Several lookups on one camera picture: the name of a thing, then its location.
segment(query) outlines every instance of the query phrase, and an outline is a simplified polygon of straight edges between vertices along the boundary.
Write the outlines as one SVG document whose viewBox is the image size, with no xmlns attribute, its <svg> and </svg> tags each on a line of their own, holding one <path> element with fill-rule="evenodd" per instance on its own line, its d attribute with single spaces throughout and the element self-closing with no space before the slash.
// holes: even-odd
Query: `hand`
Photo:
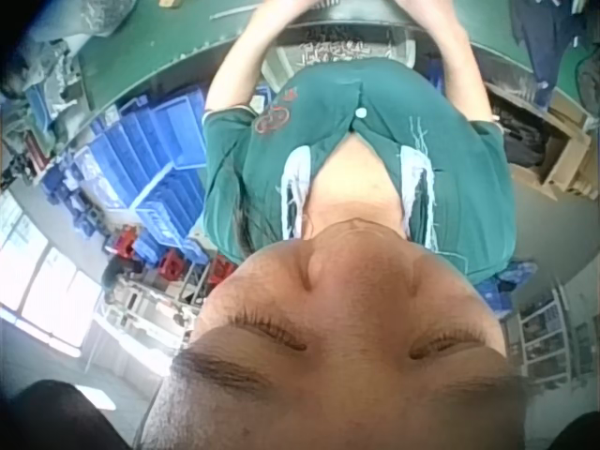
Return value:
<svg viewBox="0 0 600 450">
<path fill-rule="evenodd" d="M 280 33 L 290 23 L 317 5 L 321 0 L 263 0 L 252 16 L 263 32 Z"/>
<path fill-rule="evenodd" d="M 395 0 L 434 39 L 460 28 L 453 0 Z"/>
</svg>

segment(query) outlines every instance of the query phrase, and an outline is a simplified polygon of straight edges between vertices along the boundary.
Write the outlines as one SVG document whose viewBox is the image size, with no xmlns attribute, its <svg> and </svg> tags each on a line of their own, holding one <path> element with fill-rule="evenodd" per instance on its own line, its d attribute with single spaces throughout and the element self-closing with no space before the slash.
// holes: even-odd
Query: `metal rack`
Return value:
<svg viewBox="0 0 600 450">
<path fill-rule="evenodd" d="M 571 381 L 571 352 L 562 300 L 561 290 L 553 289 L 551 301 L 526 317 L 522 312 L 518 314 L 523 374 L 534 384 Z"/>
</svg>

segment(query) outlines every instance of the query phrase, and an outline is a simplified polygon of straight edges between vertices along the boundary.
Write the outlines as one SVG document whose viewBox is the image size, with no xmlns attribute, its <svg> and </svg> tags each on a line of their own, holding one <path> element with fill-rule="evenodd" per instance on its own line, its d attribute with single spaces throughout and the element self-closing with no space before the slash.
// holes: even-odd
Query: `red logo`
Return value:
<svg viewBox="0 0 600 450">
<path fill-rule="evenodd" d="M 256 121 L 254 129 L 259 134 L 283 128 L 290 121 L 290 110 L 282 106 L 274 106 L 265 111 Z"/>
<path fill-rule="evenodd" d="M 296 88 L 288 89 L 285 91 L 285 94 L 281 97 L 283 101 L 294 101 L 298 98 L 298 93 L 296 92 Z"/>
</svg>

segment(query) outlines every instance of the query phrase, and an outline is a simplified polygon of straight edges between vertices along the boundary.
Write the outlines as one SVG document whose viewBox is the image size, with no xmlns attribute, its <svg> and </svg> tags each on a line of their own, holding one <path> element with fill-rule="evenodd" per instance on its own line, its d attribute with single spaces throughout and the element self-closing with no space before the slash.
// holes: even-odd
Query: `green t-shirt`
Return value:
<svg viewBox="0 0 600 450">
<path fill-rule="evenodd" d="M 501 130 L 467 121 L 418 73 L 385 59 L 306 68 L 260 116 L 247 107 L 207 114 L 204 227 L 219 251 L 244 260 L 234 219 L 240 203 L 255 249 L 293 237 L 287 230 L 302 204 L 292 202 L 297 187 L 282 183 L 291 156 L 307 156 L 297 171 L 309 184 L 349 132 L 381 158 L 405 209 L 411 204 L 412 241 L 472 283 L 506 267 L 516 224 Z"/>
</svg>

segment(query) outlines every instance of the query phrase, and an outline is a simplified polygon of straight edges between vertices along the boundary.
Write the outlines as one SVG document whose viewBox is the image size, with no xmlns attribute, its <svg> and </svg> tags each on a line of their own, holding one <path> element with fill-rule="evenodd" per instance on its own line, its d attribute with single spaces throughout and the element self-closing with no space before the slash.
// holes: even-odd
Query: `shelf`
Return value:
<svg viewBox="0 0 600 450">
<path fill-rule="evenodd" d="M 559 335 L 563 332 L 563 330 L 556 330 L 556 331 L 551 331 L 549 332 L 547 335 L 543 335 L 542 337 L 539 337 L 537 339 L 534 339 L 530 342 L 525 342 L 525 347 L 529 346 L 529 345 L 534 345 L 537 344 L 538 342 L 541 342 L 542 340 L 545 340 L 547 338 L 551 338 L 555 335 Z"/>
<path fill-rule="evenodd" d="M 520 313 L 518 314 L 518 323 L 519 325 L 524 324 L 525 322 L 530 321 L 532 318 L 534 318 L 535 316 L 539 316 L 540 314 L 543 314 L 544 312 L 548 311 L 550 308 L 552 307 L 556 307 L 559 308 L 558 303 L 556 302 L 550 302 L 547 305 L 545 305 L 544 307 L 539 308 L 537 311 L 534 312 L 534 314 L 532 314 L 531 316 L 527 316 L 525 319 L 521 319 L 521 315 Z"/>
<path fill-rule="evenodd" d="M 532 366 L 535 363 L 540 363 L 542 361 L 546 361 L 547 359 L 553 358 L 554 356 L 558 356 L 559 354 L 566 354 L 566 349 L 562 348 L 560 350 L 557 350 L 556 352 L 552 352 L 552 353 L 547 353 L 544 356 L 540 356 L 539 358 L 536 359 L 527 359 L 527 354 L 525 354 L 525 364 L 527 366 Z"/>
</svg>

